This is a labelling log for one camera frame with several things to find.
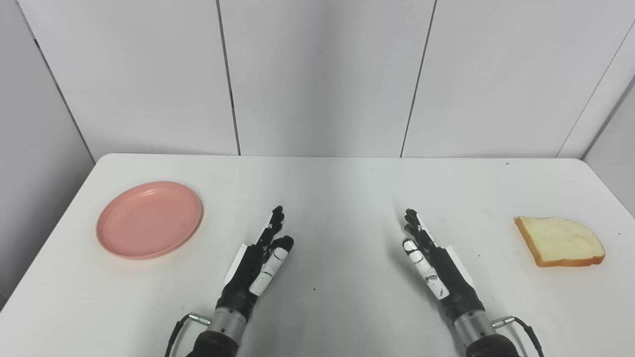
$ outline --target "bread crust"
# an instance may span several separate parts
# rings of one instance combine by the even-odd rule
[[[535,260],[536,265],[539,267],[554,267],[554,266],[584,267],[584,266],[589,266],[592,264],[600,264],[602,263],[602,261],[604,260],[604,257],[606,256],[606,254],[604,254],[599,257],[596,256],[596,257],[588,258],[588,259],[560,259],[560,260],[549,260],[549,261],[542,260],[542,257],[540,256],[540,251],[538,251],[538,248],[536,247],[536,244],[533,242],[533,239],[531,238],[531,235],[529,234],[529,231],[525,227],[525,224],[523,223],[523,220],[521,219],[521,217],[516,217],[514,222],[518,226],[518,230],[520,231],[520,234],[523,236],[525,243],[527,243],[527,247],[529,247],[529,251],[531,252],[531,255],[533,255],[533,259]]]

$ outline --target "plate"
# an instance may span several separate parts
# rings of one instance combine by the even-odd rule
[[[190,238],[201,212],[201,200],[186,185],[148,182],[123,192],[104,208],[97,220],[97,240],[120,257],[158,257]]]

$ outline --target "black cable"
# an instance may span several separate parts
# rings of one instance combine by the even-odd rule
[[[181,320],[178,320],[177,324],[174,326],[174,330],[172,330],[172,335],[170,336],[170,339],[168,340],[168,349],[165,350],[165,357],[170,357],[170,353],[172,352],[172,345],[174,345],[174,342],[177,340],[178,333],[181,331],[181,328],[183,328],[183,325],[185,324],[188,318],[189,318],[189,314],[183,316],[183,318]]]
[[[514,316],[514,321],[518,322],[518,325],[521,325],[523,327],[523,329],[529,336],[531,343],[533,343],[533,347],[536,348],[536,352],[538,352],[538,355],[540,357],[545,357],[545,355],[542,353],[542,346],[540,345],[540,342],[538,341],[538,337],[536,337],[536,333],[533,331],[533,327],[531,327],[530,325],[527,325],[523,320],[515,316]]]

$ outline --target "panel seam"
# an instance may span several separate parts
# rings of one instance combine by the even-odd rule
[[[232,108],[232,120],[234,121],[234,134],[236,136],[236,150],[238,156],[241,155],[240,139],[238,138],[238,123],[236,121],[236,108],[234,107],[234,91],[232,90],[232,80],[229,75],[229,60],[227,59],[227,46],[225,45],[225,31],[223,28],[223,16],[220,14],[220,0],[216,0],[216,10],[218,12],[218,27],[220,28],[220,43],[223,48],[223,58],[225,60],[225,73],[227,75],[227,89],[229,90],[229,103]]]
[[[617,56],[617,53],[620,51],[620,49],[622,48],[622,45],[624,44],[624,41],[626,41],[626,37],[628,37],[628,35],[631,33],[631,29],[633,28],[633,25],[635,25],[635,19],[631,22],[631,26],[629,27],[628,31],[626,31],[626,35],[624,35],[624,37],[622,38],[622,42],[620,42],[620,45],[617,46],[617,50],[615,50],[615,53],[613,54],[613,56],[611,57],[611,60],[608,62],[608,65],[606,66],[606,68],[604,69],[604,72],[602,73],[602,76],[599,78],[598,83],[595,85],[595,88],[593,88],[593,91],[591,92],[591,95],[589,96],[589,99],[587,99],[587,102],[584,104],[584,106],[582,107],[582,111],[580,111],[580,114],[578,115],[578,118],[575,120],[575,122],[573,123],[573,126],[571,127],[571,130],[569,130],[569,134],[567,134],[565,141],[562,143],[562,146],[560,146],[560,149],[558,150],[558,152],[556,153],[556,158],[558,157],[558,155],[560,155],[560,152],[562,151],[562,149],[565,147],[566,142],[569,140],[569,137],[571,136],[571,133],[573,133],[573,130],[575,129],[575,127],[578,125],[578,122],[580,121],[580,118],[582,117],[584,111],[587,109],[587,106],[589,105],[589,103],[591,102],[591,99],[593,99],[593,96],[595,95],[595,92],[598,90],[598,87],[600,85],[600,83],[602,83],[602,80],[604,79],[604,76],[606,75],[606,73],[608,72],[608,69],[611,67],[611,64],[613,64],[613,60],[615,60],[615,57]],[[602,124],[602,127],[600,128],[600,131],[603,131],[604,128],[606,127],[606,124],[608,124],[608,120],[610,120],[609,118],[611,117],[611,115],[609,115],[604,124]],[[582,156],[580,157],[581,159],[586,156],[586,154],[589,152],[589,150],[591,149],[591,146],[593,146],[593,144],[595,144],[595,141],[597,140],[597,134],[596,137],[594,138],[594,140],[592,140],[591,145],[587,148],[587,150],[582,154]]]
[[[90,151],[90,148],[88,147],[88,143],[86,143],[84,134],[82,134],[81,130],[79,129],[79,125],[77,124],[77,121],[75,120],[75,116],[70,110],[69,103],[68,101],[66,101],[66,97],[64,97],[64,93],[62,93],[62,89],[60,88],[59,83],[57,83],[57,78],[55,78],[55,75],[53,74],[53,71],[51,70],[51,66],[48,64],[48,61],[46,60],[46,57],[44,56],[44,52],[42,52],[42,48],[40,47],[39,42],[37,41],[35,34],[33,33],[33,29],[31,29],[31,25],[29,24],[27,17],[24,15],[24,10],[22,9],[22,6],[18,2],[18,0],[15,0],[14,2],[18,6],[18,10],[20,10],[20,14],[22,14],[24,23],[27,24],[27,28],[29,29],[29,33],[31,34],[31,37],[33,38],[33,42],[35,42],[36,44],[37,51],[39,52],[40,57],[42,58],[42,61],[44,61],[46,70],[48,71],[48,74],[51,76],[53,83],[55,84],[55,88],[57,89],[57,92],[60,94],[60,97],[62,98],[62,102],[64,103],[64,107],[66,108],[66,111],[69,113],[70,120],[73,122],[73,125],[75,126],[75,130],[77,130],[77,134],[79,134],[79,138],[81,139],[81,142],[84,144],[86,151],[88,151],[88,156],[93,162],[93,165],[95,165],[97,163],[95,161],[95,157],[93,156],[93,153]]]
[[[430,40],[430,32],[432,31],[432,21],[436,12],[437,0],[432,5],[432,13],[430,14],[430,23],[428,24],[428,32],[425,35],[424,52],[421,54],[421,63],[419,64],[419,72],[417,74],[417,82],[415,83],[415,92],[412,95],[412,103],[410,104],[410,112],[408,113],[408,122],[406,123],[406,132],[403,134],[403,142],[401,143],[401,152],[399,157],[403,157],[403,149],[406,146],[406,138],[408,138],[408,129],[410,128],[410,119],[412,118],[412,110],[415,108],[415,99],[417,99],[417,90],[419,89],[419,79],[421,79],[421,69],[424,66],[425,52],[428,49],[428,41]]]

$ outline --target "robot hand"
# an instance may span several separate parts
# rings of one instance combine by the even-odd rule
[[[256,300],[269,286],[293,248],[293,238],[289,236],[273,239],[282,229],[283,220],[282,206],[278,206],[273,210],[269,225],[258,241],[250,246],[243,245],[236,255],[228,274],[231,278],[225,282],[212,318],[197,314],[184,316],[170,337],[166,357],[169,357],[171,345],[188,318],[207,325],[208,328],[197,337],[194,349],[187,357],[236,355]]]
[[[415,264],[445,315],[465,345],[467,357],[519,357],[514,344],[495,331],[512,322],[523,326],[540,357],[542,347],[533,328],[514,316],[489,321],[485,307],[478,299],[472,278],[451,246],[441,248],[415,210],[406,210],[406,226],[413,236],[403,240],[403,249]]]

